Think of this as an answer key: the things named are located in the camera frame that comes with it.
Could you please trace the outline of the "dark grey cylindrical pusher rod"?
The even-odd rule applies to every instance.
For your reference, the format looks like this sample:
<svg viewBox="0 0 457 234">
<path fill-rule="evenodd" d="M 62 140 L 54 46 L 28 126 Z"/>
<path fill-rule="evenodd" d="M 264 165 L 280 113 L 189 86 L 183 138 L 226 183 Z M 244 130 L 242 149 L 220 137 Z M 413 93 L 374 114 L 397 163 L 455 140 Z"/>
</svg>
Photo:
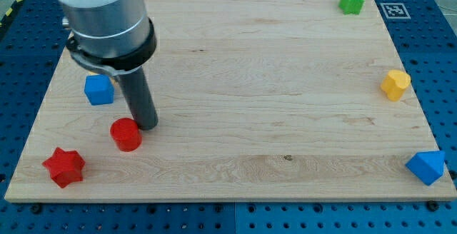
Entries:
<svg viewBox="0 0 457 234">
<path fill-rule="evenodd" d="M 118 70 L 115 79 L 138 127 L 143 131 L 153 129 L 159 118 L 143 68 Z"/>
</svg>

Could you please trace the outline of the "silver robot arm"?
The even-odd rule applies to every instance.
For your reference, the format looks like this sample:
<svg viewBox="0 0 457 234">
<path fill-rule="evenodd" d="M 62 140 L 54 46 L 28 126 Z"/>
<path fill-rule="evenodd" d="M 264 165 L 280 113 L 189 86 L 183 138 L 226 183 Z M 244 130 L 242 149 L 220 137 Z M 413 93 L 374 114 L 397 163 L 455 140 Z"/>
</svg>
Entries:
<svg viewBox="0 0 457 234">
<path fill-rule="evenodd" d="M 141 130 L 158 123 L 142 66 L 153 56 L 156 32 L 144 0 L 58 0 L 72 32 L 66 47 L 82 68 L 110 76 Z"/>
</svg>

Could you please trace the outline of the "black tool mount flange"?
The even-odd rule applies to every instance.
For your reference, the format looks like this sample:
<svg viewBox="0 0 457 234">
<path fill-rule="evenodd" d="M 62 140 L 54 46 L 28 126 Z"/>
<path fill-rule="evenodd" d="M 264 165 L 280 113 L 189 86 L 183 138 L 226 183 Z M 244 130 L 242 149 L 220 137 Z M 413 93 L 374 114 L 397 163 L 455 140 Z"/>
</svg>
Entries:
<svg viewBox="0 0 457 234">
<path fill-rule="evenodd" d="M 100 58 L 82 49 L 79 42 L 72 36 L 66 42 L 66 48 L 72 59 L 82 68 L 99 74 L 115 76 L 137 69 L 146 63 L 154 54 L 157 38 L 154 25 L 149 19 L 149 33 L 145 42 L 135 51 L 115 58 Z"/>
</svg>

